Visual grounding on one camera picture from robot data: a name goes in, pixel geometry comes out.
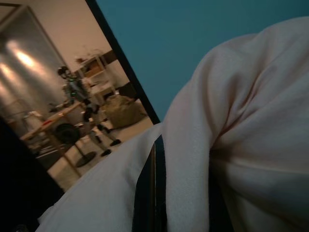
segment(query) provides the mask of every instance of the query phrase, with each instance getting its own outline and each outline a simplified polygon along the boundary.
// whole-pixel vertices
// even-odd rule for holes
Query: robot
[[[77,100],[79,102],[82,102],[86,106],[85,112],[83,114],[83,124],[86,134],[88,134],[88,136],[90,137],[90,139],[94,144],[96,144],[103,150],[101,156],[106,156],[110,154],[111,150],[109,150],[103,144],[103,142],[100,140],[97,134],[92,130],[89,119],[92,118],[97,129],[101,131],[101,133],[104,134],[106,137],[112,140],[110,146],[120,144],[121,141],[113,137],[111,134],[109,134],[110,131],[105,126],[100,124],[98,115],[99,105],[89,100],[90,99],[89,93],[85,89],[81,79],[77,78],[74,74],[72,74],[66,66],[58,68],[57,73],[67,82],[63,86],[63,90],[70,103],[73,104],[74,101]]]

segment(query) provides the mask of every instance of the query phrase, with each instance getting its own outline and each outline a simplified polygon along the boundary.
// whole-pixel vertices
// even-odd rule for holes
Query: teal wall
[[[97,0],[162,120],[202,57],[233,37],[309,15],[309,0]]]

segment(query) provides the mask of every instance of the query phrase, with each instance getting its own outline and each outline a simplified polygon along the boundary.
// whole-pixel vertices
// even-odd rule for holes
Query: floor
[[[111,128],[111,124],[109,122],[103,123],[106,127]],[[152,122],[149,117],[144,118],[140,122],[123,128],[119,130],[114,130],[112,132],[112,135],[115,136],[117,139],[120,139],[122,142],[125,142],[137,134],[145,131],[146,129],[150,128],[152,126]],[[101,140],[104,142],[105,145],[108,145],[111,143],[111,141],[102,135],[99,131],[97,131],[97,134],[100,136]],[[77,142],[77,145],[81,148],[81,150],[84,153],[95,151],[97,152],[96,157],[91,160],[88,164],[86,164],[83,167],[78,168],[81,174],[85,174],[88,172],[92,167],[94,167],[97,163],[105,159],[105,157],[101,157],[100,154],[102,153],[101,149],[97,147],[95,144],[91,142],[91,140],[88,138],[88,136],[85,136],[81,140]],[[120,145],[116,145],[113,147],[110,147],[112,151],[117,150],[117,148]],[[70,148],[70,150],[67,151],[67,156],[69,159],[76,163],[76,161],[80,158],[79,153],[77,152],[75,147]],[[64,191],[67,191],[70,187],[72,187],[76,181],[78,180],[78,176],[72,171],[72,169],[69,167],[67,162],[64,160],[64,158],[59,159],[49,170],[48,173],[50,176],[60,185],[61,188],[63,188]]]

